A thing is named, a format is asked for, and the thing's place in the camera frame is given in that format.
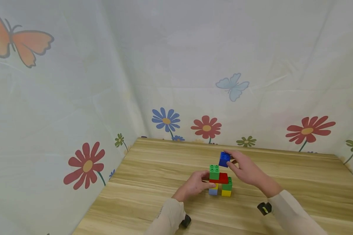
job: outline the person's right hand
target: person's right hand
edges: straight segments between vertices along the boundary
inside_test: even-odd
[[[245,154],[240,151],[224,150],[233,158],[233,162],[227,162],[229,168],[243,182],[259,187],[266,178],[266,174]]]
[[[276,196],[283,190],[273,178],[264,173],[245,154],[234,150],[224,151],[234,158],[234,161],[227,162],[227,165],[241,181],[257,187],[268,198]]]

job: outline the red lego brick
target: red lego brick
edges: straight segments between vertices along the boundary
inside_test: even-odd
[[[229,178],[227,177],[227,173],[220,173],[220,177],[218,180],[209,180],[210,183],[223,183],[228,184]]]

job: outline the green lego brick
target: green lego brick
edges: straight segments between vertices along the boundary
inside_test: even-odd
[[[220,169],[218,165],[211,165],[209,167],[209,179],[210,180],[218,180],[220,178]]]
[[[231,191],[233,188],[233,182],[231,181],[231,177],[228,177],[229,183],[228,184],[223,184],[223,190]]]

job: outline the beige sleeve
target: beige sleeve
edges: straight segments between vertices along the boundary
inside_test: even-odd
[[[165,201],[160,213],[144,235],[173,235],[185,216],[183,203],[170,198]]]
[[[272,205],[276,220],[288,234],[327,235],[288,191],[283,190],[268,198],[268,202]]]

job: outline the flower center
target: flower center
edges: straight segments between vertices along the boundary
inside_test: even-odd
[[[209,125],[205,125],[205,126],[202,127],[203,131],[210,131],[211,129],[212,129],[212,127],[209,126]]]
[[[313,131],[313,128],[305,128],[301,131],[301,134],[311,134]]]
[[[93,167],[93,162],[91,160],[87,160],[85,164],[83,164],[82,170],[87,173]]]
[[[165,124],[170,124],[171,123],[170,119],[168,119],[168,118],[164,118],[164,119],[162,119],[162,121]]]

